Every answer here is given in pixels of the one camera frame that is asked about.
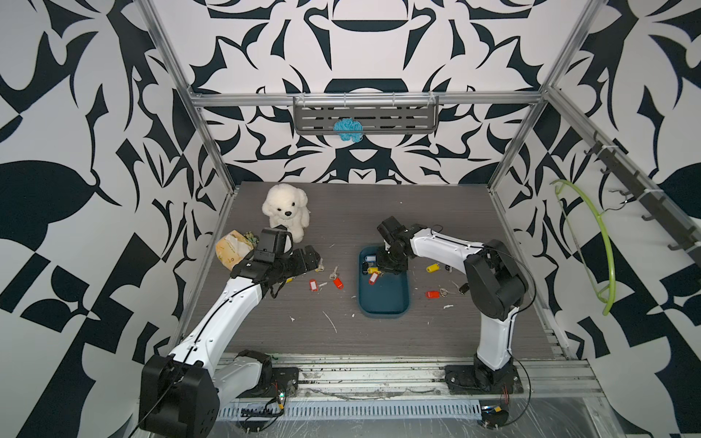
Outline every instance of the blue tray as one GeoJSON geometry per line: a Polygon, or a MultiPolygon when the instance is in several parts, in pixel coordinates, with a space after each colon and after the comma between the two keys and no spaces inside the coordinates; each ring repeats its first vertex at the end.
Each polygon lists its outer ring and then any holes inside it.
{"type": "Polygon", "coordinates": [[[358,257],[358,305],[370,318],[398,318],[409,310],[407,273],[382,275],[374,285],[368,283],[370,275],[362,273],[365,256],[375,254],[378,246],[363,248],[358,257]]]}

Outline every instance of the wooden floor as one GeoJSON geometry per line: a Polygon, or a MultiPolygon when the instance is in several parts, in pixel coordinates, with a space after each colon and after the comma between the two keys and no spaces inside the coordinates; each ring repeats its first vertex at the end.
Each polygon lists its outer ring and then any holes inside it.
{"type": "MultiPolygon", "coordinates": [[[[225,233],[259,234],[268,226],[261,205],[274,183],[244,182],[234,201],[225,233]]],[[[311,225],[300,245],[313,245],[324,259],[323,273],[307,273],[289,283],[277,299],[266,296],[248,315],[227,351],[250,348],[265,353],[325,355],[471,356],[479,344],[479,311],[469,295],[458,293],[464,274],[441,270],[427,273],[429,259],[409,262],[411,307],[402,317],[378,320],[358,307],[358,253],[381,242],[376,227],[395,216],[405,225],[440,224],[443,233],[465,240],[505,239],[494,207],[483,186],[384,186],[364,184],[295,184],[309,197],[311,225]],[[329,280],[335,266],[345,284],[338,290],[329,280]],[[308,280],[328,282],[310,292],[308,280]],[[425,292],[448,289],[451,294],[427,299],[425,292]]],[[[212,262],[190,323],[192,330],[221,294],[229,271],[212,262]]],[[[533,308],[520,314],[513,340],[520,358],[552,357],[550,344],[533,308]]]]}

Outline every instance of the stuffed animal ear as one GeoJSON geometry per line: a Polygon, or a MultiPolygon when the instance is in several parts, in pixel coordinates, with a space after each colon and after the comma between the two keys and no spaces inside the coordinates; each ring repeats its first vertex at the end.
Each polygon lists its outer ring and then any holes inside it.
{"type": "Polygon", "coordinates": [[[273,210],[270,209],[270,205],[268,205],[267,199],[263,203],[263,208],[261,210],[263,210],[263,214],[265,214],[267,217],[270,217],[273,215],[273,210]]]}
{"type": "Polygon", "coordinates": [[[308,199],[306,197],[306,193],[304,193],[304,190],[297,189],[297,194],[299,195],[299,206],[306,207],[306,203],[308,202],[308,199]]]}

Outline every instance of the metal grate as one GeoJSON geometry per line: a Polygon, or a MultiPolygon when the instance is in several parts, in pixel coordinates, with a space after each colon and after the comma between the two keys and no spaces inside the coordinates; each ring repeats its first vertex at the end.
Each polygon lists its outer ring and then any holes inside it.
{"type": "Polygon", "coordinates": [[[438,105],[294,105],[294,129],[300,135],[338,134],[334,124],[342,118],[353,118],[362,125],[363,134],[430,134],[438,124],[438,105]]]}
{"type": "MultiPolygon", "coordinates": [[[[218,421],[245,420],[241,409],[262,409],[264,402],[233,402],[219,410],[218,421]]],[[[478,400],[352,400],[305,402],[289,400],[283,420],[392,420],[410,418],[481,418],[478,400]]]]}

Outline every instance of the patterned wall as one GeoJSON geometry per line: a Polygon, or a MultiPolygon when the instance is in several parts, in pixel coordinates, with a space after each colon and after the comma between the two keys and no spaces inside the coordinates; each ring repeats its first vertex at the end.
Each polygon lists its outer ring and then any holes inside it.
{"type": "Polygon", "coordinates": [[[360,184],[485,184],[526,105],[451,105],[429,135],[300,136],[290,109],[207,108],[233,180],[360,184]]]}
{"type": "MultiPolygon", "coordinates": [[[[563,91],[690,216],[700,218],[697,115],[700,5],[610,0],[561,83],[563,91]]],[[[701,268],[588,146],[548,107],[498,187],[538,290],[577,357],[590,361],[627,433],[701,432],[701,268]],[[608,316],[564,220],[568,212],[598,288],[608,284],[599,227],[570,189],[558,205],[550,182],[575,182],[604,214],[616,267],[608,316]]]]}
{"type": "Polygon", "coordinates": [[[532,90],[584,0],[156,0],[200,93],[532,90]]]}
{"type": "Polygon", "coordinates": [[[225,193],[135,4],[4,2],[4,437],[126,427],[225,193]]]}
{"type": "MultiPolygon", "coordinates": [[[[584,0],[156,0],[197,93],[536,90],[584,0]]],[[[435,135],[300,137],[287,108],[209,108],[235,181],[488,182],[524,105],[442,107],[435,135]]]]}
{"type": "Polygon", "coordinates": [[[559,86],[690,216],[701,219],[701,8],[610,1],[559,86]]]}

